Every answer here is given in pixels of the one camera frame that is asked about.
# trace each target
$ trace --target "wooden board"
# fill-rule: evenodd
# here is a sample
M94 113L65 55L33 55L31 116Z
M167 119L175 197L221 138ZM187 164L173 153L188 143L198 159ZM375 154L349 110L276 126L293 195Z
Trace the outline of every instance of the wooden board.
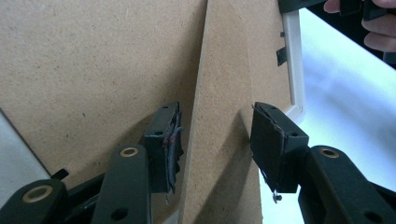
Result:
M106 170L162 104L179 100L187 149L206 1L2 1L0 107L67 187ZM154 195L156 222L178 207Z
M181 223L262 223L249 133L254 101L290 107L276 1L209 0L191 123Z

